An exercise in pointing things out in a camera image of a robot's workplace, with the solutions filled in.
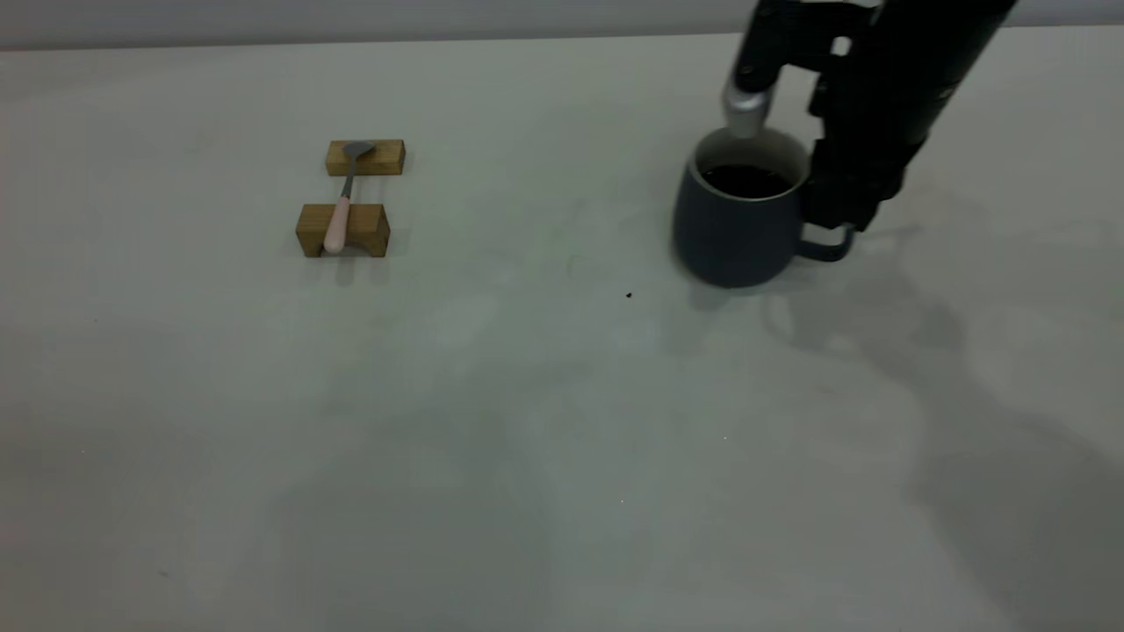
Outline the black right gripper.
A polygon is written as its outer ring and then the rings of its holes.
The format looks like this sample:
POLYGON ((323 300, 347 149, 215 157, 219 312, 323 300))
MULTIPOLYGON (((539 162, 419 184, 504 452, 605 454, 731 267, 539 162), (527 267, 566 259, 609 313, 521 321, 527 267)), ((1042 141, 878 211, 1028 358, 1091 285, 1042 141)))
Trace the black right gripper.
POLYGON ((823 136, 803 184, 803 222, 864 232, 1014 9, 1012 1, 883 1, 821 75, 823 136), (854 173, 859 193, 854 211, 854 173))

